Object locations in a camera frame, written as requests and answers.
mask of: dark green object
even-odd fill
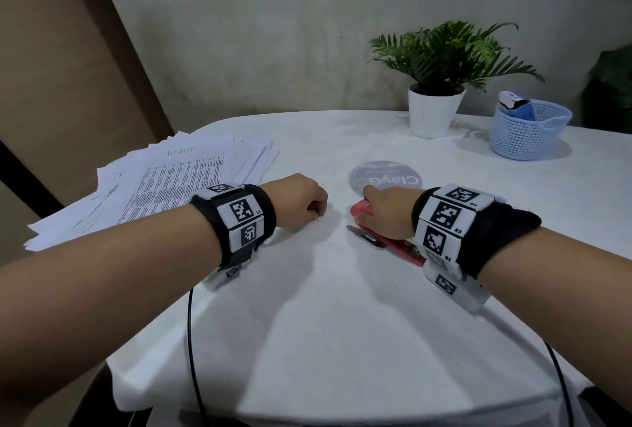
[[[462,84],[475,89],[485,89],[487,79],[506,74],[530,74],[544,82],[531,64],[517,60],[517,56],[504,56],[507,47],[492,36],[503,26],[517,24],[504,22],[493,24],[485,31],[475,31],[474,24],[463,21],[447,21],[434,29],[421,28],[397,37],[383,34],[369,41],[372,61],[379,61],[389,68],[408,74],[419,83],[415,92],[425,95],[454,95],[462,92]]]
[[[581,93],[581,125],[632,134],[632,44],[602,51]]]

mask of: forearm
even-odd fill
[[[632,409],[632,262],[540,228],[478,276],[496,299]]]
[[[105,359],[221,262],[184,206],[0,268],[0,395],[40,400]]]

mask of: hand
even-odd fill
[[[373,215],[360,213],[355,222],[389,239],[409,239],[415,235],[411,215],[423,190],[389,187],[379,191],[374,185],[364,188],[364,198],[371,203]]]
[[[261,184],[273,203],[277,227],[299,227],[315,221],[327,210],[327,191],[302,174]]]

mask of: round sticker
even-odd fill
[[[362,196],[367,184],[378,189],[400,187],[422,188],[422,178],[412,168],[394,161],[371,161],[360,164],[349,175],[349,185],[353,191]]]

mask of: tabletop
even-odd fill
[[[424,187],[454,182],[500,194],[551,229],[632,257],[632,136],[567,127],[546,159],[519,162],[489,150],[490,120],[458,115],[440,139],[415,137],[406,112],[384,111],[238,117],[196,131],[273,141],[280,155],[264,181],[301,172],[329,193],[319,222],[278,230],[216,292],[196,288],[195,362],[211,409],[312,424],[559,410],[541,339],[500,303],[492,298],[472,316],[421,269],[345,229],[359,200],[350,172],[389,160],[417,171]],[[195,408],[185,314],[182,298],[108,359],[120,408]],[[561,364],[579,389],[588,384]]]

